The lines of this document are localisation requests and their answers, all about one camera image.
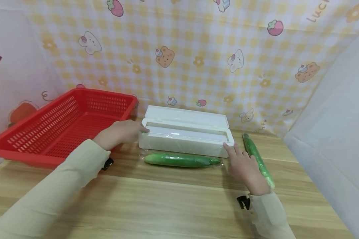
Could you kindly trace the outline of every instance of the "black wrist strap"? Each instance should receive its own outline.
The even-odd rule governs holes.
[[[237,197],[237,201],[241,209],[250,210],[250,198],[246,196]]]
[[[108,158],[104,164],[104,167],[102,167],[102,170],[106,171],[113,163],[114,163],[113,159]]]

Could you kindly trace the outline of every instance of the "beige sleeve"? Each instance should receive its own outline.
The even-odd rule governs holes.
[[[275,192],[263,196],[250,195],[252,222],[266,239],[295,239],[287,222],[286,212]]]
[[[109,155],[92,140],[84,141],[0,218],[0,239],[43,238],[67,203],[97,177]]]

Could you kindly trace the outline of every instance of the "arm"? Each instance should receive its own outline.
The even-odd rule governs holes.
[[[252,223],[258,233],[268,239],[295,239],[287,222],[286,212],[275,192],[250,195]]]
[[[42,238],[66,204],[97,177],[109,150],[120,143],[133,143],[139,131],[149,130],[131,120],[120,121],[93,141],[84,141],[0,218],[0,239]]]
[[[230,173],[242,181],[250,192],[252,222],[258,233],[266,239],[295,239],[285,209],[259,171],[255,156],[249,157],[237,144],[234,144],[234,149],[226,144],[223,146],[229,155]]]

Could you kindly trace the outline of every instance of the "dispenser lid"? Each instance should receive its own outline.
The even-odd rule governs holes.
[[[218,128],[229,128],[227,117],[223,114],[207,113],[202,111],[191,111],[162,106],[148,106],[145,118],[161,119],[181,123],[192,123],[196,125],[217,126]]]

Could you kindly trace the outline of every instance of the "red plastic basket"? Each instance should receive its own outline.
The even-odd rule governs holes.
[[[0,134],[0,157],[56,168],[79,144],[114,121],[126,120],[137,98],[73,89]]]

